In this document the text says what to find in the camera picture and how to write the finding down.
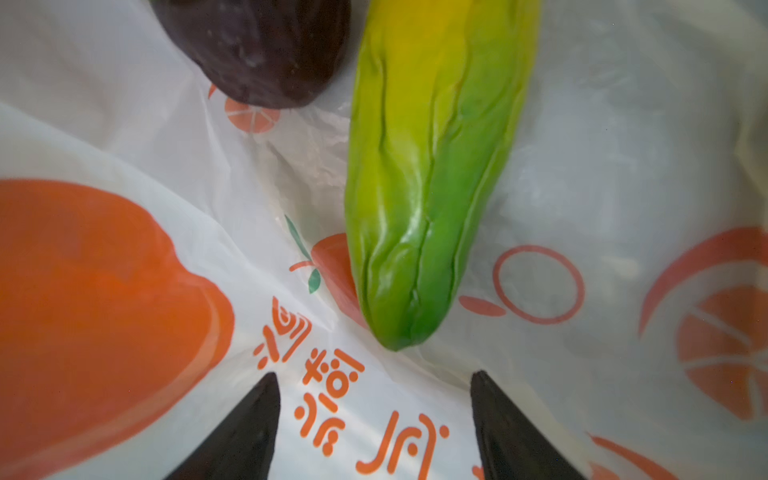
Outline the yellow translucent plastic bag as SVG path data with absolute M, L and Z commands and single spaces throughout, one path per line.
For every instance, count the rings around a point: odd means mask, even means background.
M 449 316 L 382 348 L 343 221 L 357 53 L 221 93 L 147 1 L 1 5 L 1 475 L 168 479 L 269 372 L 267 479 L 486 479 L 486 372 L 584 479 L 767 475 L 767 5 L 546 1 Z

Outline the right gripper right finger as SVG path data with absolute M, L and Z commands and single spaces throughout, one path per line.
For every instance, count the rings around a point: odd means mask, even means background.
M 584 479 L 486 372 L 472 374 L 470 396 L 486 479 Z

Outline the yellow green pear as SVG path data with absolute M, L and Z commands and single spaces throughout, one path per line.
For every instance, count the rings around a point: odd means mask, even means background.
M 374 1 L 358 54 L 344 213 L 360 311 L 399 351 L 447 316 L 509 158 L 537 1 Z

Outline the dark purple mangosteen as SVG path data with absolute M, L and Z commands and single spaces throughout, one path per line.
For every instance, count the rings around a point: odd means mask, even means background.
M 229 98 L 270 109 L 304 107 L 339 71 L 348 0 L 154 1 L 175 44 Z

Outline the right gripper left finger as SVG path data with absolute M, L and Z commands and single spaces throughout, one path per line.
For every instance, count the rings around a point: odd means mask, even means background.
M 281 411 L 277 375 L 269 372 L 168 477 L 172 480 L 266 480 Z

